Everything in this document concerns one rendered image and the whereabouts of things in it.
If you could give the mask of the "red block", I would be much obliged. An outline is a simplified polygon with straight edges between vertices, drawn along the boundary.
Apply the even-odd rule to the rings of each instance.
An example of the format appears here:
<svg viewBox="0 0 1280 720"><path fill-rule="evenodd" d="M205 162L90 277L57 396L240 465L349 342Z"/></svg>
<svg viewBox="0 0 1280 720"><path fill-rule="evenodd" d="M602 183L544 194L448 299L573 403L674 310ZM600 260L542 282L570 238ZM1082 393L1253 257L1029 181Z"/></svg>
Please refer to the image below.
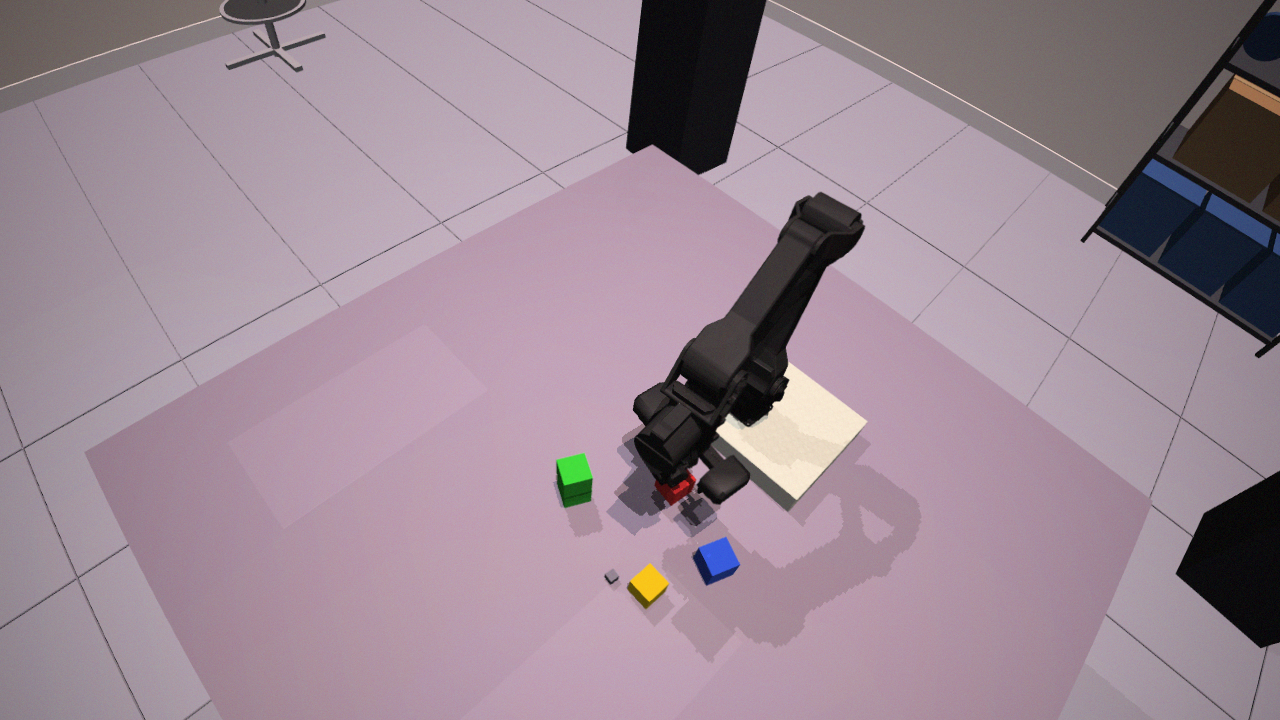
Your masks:
<svg viewBox="0 0 1280 720"><path fill-rule="evenodd" d="M689 469L686 471L689 471ZM692 492L696 480L698 479L692 477L692 473L689 471L689 478L678 483L678 486L669 488L668 484L660 486L660 483L655 480L655 487L657 489L659 489L660 495L663 495L667 502L672 506L676 502L678 502L678 500L684 498L686 495Z"/></svg>

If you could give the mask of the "green block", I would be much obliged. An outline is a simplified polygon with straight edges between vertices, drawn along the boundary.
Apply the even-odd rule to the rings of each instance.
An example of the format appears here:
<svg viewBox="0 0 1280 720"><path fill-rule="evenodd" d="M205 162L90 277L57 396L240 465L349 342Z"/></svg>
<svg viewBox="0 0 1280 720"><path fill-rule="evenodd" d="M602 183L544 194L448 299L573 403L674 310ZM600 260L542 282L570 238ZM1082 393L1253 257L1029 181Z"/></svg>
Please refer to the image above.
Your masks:
<svg viewBox="0 0 1280 720"><path fill-rule="evenodd" d="M564 498L591 491L593 474L585 454L557 459L557 475Z"/></svg>
<svg viewBox="0 0 1280 720"><path fill-rule="evenodd" d="M589 492L585 492L585 493L581 493L581 495L575 495L575 496L564 498L563 492L561 489L561 482L558 479L558 475L557 475L557 484L558 484L558 488L561 491L561 498L562 498L562 502L564 505L564 509L570 509L570 507L573 507L576 505L586 503L586 502L591 501L593 488Z"/></svg>

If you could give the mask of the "blue block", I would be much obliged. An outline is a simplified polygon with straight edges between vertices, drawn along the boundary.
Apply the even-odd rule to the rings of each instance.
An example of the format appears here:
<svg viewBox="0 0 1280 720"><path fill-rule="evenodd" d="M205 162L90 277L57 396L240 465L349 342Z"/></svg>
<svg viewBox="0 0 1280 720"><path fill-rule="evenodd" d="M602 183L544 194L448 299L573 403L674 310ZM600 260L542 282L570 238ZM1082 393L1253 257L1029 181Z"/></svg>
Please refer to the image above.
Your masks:
<svg viewBox="0 0 1280 720"><path fill-rule="evenodd" d="M740 565L728 538L698 547L692 559L707 585L732 577Z"/></svg>

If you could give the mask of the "yellow cube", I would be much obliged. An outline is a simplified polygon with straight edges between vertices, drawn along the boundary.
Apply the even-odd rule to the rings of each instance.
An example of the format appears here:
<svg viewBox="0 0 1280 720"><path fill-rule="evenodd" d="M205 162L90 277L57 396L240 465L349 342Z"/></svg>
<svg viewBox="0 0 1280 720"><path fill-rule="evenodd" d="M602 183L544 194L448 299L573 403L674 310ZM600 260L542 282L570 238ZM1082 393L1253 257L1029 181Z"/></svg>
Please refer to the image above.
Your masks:
<svg viewBox="0 0 1280 720"><path fill-rule="evenodd" d="M627 591L644 609L649 609L666 592L668 584L666 578L649 564L628 582Z"/></svg>

